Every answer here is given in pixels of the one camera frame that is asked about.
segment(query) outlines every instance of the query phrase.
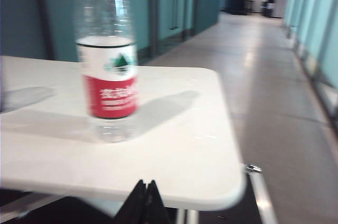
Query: table leg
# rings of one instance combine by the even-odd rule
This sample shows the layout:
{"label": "table leg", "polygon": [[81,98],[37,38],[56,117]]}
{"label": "table leg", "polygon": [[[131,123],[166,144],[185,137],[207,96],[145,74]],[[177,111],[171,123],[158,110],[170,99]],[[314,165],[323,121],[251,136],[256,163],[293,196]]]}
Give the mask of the table leg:
{"label": "table leg", "polygon": [[186,214],[187,224],[198,224],[199,223],[199,212],[195,210],[188,210]]}

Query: plastic bottle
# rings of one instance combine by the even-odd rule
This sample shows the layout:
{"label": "plastic bottle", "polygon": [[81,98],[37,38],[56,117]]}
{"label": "plastic bottle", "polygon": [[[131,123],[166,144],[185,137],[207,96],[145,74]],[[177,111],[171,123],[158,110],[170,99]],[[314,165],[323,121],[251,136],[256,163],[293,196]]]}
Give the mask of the plastic bottle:
{"label": "plastic bottle", "polygon": [[76,0],[75,40],[92,125],[100,137],[131,137],[137,56],[128,0]]}

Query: white table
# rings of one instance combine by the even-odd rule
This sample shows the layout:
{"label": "white table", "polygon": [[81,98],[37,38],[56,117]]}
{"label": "white table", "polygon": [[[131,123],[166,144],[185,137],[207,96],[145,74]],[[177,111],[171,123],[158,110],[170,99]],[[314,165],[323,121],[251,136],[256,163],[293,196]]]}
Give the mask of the white table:
{"label": "white table", "polygon": [[141,126],[114,144],[88,128],[79,63],[2,63],[5,91],[52,92],[1,115],[3,188],[123,201],[143,179],[156,181],[167,207],[216,210],[241,198],[242,160],[214,71],[139,67]]}

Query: floor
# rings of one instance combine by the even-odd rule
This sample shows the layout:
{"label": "floor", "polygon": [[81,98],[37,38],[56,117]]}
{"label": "floor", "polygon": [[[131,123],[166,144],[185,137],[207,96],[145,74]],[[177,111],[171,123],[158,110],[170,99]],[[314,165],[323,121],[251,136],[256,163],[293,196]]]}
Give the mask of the floor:
{"label": "floor", "polygon": [[338,223],[337,140],[280,19],[221,13],[148,65],[217,71],[243,160],[263,168],[279,224]]}

